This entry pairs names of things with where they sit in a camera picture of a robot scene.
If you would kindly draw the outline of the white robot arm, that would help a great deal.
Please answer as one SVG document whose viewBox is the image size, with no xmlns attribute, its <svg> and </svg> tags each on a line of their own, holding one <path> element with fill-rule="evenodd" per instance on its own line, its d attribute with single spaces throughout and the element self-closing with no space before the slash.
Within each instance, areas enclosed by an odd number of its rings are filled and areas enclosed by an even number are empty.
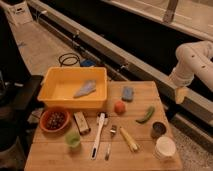
<svg viewBox="0 0 213 171">
<path fill-rule="evenodd" d="M 177 65 L 169 75 L 176 85 L 175 102 L 181 104 L 187 93 L 187 86 L 197 76 L 213 92 L 213 42 L 199 41 L 184 43 L 177 47 Z"/>
</svg>

